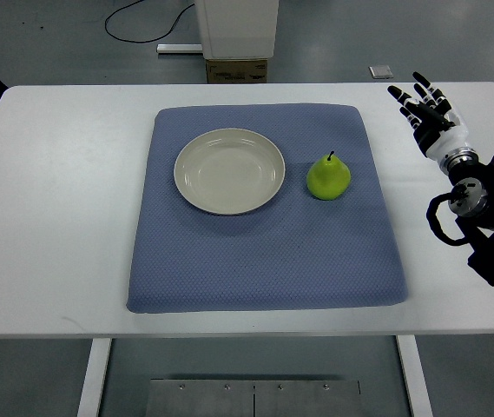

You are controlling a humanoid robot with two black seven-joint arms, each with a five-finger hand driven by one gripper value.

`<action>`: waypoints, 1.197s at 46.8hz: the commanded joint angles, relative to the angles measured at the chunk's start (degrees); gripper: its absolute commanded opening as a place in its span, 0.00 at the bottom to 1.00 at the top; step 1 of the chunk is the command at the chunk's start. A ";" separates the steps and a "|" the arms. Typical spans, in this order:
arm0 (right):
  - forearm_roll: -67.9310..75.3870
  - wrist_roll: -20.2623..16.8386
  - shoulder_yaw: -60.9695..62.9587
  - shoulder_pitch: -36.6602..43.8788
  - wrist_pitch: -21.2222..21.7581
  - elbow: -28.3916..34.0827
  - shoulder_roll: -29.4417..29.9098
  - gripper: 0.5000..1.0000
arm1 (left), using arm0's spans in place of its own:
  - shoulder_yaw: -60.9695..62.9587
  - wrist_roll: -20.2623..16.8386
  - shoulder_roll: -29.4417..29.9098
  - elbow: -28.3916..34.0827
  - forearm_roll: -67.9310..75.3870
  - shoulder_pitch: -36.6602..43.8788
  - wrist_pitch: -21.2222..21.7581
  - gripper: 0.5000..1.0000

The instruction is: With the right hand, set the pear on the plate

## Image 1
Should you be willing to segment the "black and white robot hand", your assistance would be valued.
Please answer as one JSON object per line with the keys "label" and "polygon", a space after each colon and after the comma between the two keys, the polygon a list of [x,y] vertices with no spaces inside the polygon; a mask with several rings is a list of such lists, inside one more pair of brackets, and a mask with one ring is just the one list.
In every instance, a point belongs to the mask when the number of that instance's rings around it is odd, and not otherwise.
{"label": "black and white robot hand", "polygon": [[421,153],[438,164],[445,163],[448,156],[471,147],[468,127],[440,88],[418,72],[412,76],[418,97],[394,85],[387,91],[400,105],[399,112],[412,127]]}

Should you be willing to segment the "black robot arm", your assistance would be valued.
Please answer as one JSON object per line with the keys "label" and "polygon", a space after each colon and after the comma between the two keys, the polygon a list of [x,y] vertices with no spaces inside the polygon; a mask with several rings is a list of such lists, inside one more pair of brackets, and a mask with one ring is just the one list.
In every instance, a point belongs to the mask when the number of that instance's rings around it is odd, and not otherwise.
{"label": "black robot arm", "polygon": [[[448,176],[451,191],[432,198],[426,211],[430,229],[447,245],[470,245],[468,266],[494,287],[494,156],[487,164],[466,156]],[[451,238],[442,229],[437,211],[443,202],[456,215],[462,237]]]}

